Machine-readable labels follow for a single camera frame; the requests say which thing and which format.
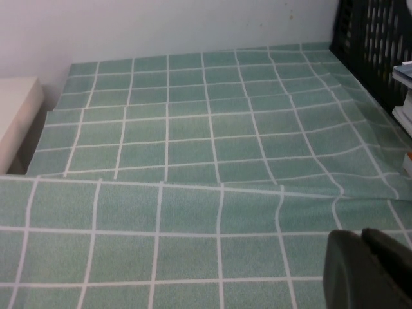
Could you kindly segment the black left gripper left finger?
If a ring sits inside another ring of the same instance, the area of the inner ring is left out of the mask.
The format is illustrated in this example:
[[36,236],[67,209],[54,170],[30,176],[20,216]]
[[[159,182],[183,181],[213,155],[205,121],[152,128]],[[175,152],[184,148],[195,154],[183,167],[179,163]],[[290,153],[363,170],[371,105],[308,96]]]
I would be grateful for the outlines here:
[[389,274],[361,237],[330,232],[323,272],[327,308],[398,308],[399,296]]

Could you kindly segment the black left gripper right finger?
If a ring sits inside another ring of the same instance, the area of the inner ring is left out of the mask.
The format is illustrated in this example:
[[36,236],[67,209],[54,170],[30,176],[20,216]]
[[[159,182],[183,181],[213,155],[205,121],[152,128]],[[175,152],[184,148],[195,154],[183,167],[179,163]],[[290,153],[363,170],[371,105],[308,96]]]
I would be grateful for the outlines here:
[[411,308],[411,249],[377,229],[363,229],[361,238],[377,258],[401,302]]

